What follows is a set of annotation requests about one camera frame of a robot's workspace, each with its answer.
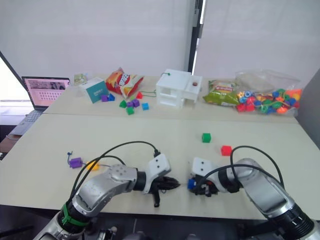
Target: window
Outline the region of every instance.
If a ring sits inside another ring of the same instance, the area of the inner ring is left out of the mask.
[[[0,106],[32,106],[27,91],[2,58],[0,58]]]

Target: teal box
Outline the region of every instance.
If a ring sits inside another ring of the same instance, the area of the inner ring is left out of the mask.
[[[101,100],[101,95],[109,94],[105,81],[98,77],[82,84],[82,88],[86,91],[93,104]]]

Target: red snack bag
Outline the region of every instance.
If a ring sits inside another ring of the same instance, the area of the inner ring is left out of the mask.
[[[105,80],[105,84],[108,90],[121,94],[126,99],[136,91],[143,79],[144,76],[126,74],[124,70],[119,67],[117,71],[111,73]]]

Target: purple block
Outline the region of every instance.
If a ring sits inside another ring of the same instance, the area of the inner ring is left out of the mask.
[[[69,165],[70,165],[70,168],[73,168],[73,169],[81,168],[82,165],[83,165],[83,162],[82,162],[82,160],[81,160],[81,157],[72,158],[72,159],[69,161]]]
[[[133,103],[133,106],[134,106],[135,108],[140,106],[140,102],[139,102],[139,100],[136,99],[136,98],[132,100],[132,103]]]
[[[108,102],[108,96],[107,95],[101,95],[101,101],[102,102]]]
[[[128,102],[126,103],[126,106],[127,106],[128,108],[133,107],[133,106],[134,106],[134,103],[133,103],[132,101],[128,101]]]

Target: laptop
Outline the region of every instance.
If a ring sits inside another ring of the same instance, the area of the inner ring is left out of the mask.
[[[69,78],[66,77],[23,76],[22,81],[34,110],[10,132],[21,136],[70,84]]]

